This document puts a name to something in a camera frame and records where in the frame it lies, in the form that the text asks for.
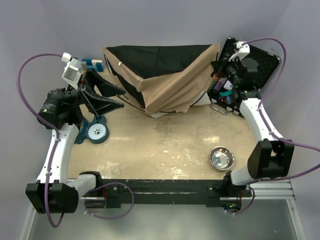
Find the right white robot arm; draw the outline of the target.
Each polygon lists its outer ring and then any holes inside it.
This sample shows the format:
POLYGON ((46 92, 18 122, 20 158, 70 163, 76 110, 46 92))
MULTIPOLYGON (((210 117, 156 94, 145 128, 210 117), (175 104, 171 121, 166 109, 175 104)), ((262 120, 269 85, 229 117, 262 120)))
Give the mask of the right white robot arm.
POLYGON ((283 142, 264 109, 262 98, 255 86, 259 63, 252 58, 213 61, 213 73, 226 78, 233 86, 232 101, 248 122, 256 146, 247 165, 230 172, 230 180, 223 183, 223 192, 235 196, 242 185, 260 179, 279 179, 289 173, 295 147, 291 140, 283 142))

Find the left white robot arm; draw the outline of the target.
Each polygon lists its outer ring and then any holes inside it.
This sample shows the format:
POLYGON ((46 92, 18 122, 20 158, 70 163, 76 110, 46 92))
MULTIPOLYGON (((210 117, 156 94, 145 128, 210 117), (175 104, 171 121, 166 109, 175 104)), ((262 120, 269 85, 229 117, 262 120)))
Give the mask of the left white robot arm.
POLYGON ((25 193, 39 214, 70 214, 86 193, 99 196, 104 190, 102 177, 97 171, 85 171, 68 183, 68 166, 72 148, 86 123, 80 109, 85 105, 96 118, 121 109, 124 104, 113 97, 124 95, 124 89, 101 77, 94 69, 80 75, 76 86, 51 90, 39 111, 46 120, 44 126, 52 131, 47 157, 34 183, 26 186, 25 193))

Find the tan black pet tent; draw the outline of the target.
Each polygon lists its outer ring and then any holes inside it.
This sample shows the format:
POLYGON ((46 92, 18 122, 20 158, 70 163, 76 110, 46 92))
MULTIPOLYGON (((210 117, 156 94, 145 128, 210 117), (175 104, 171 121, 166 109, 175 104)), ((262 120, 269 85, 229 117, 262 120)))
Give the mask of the tan black pet tent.
POLYGON ((213 81, 219 43, 174 46, 105 47, 110 76, 147 115, 189 104, 213 81))

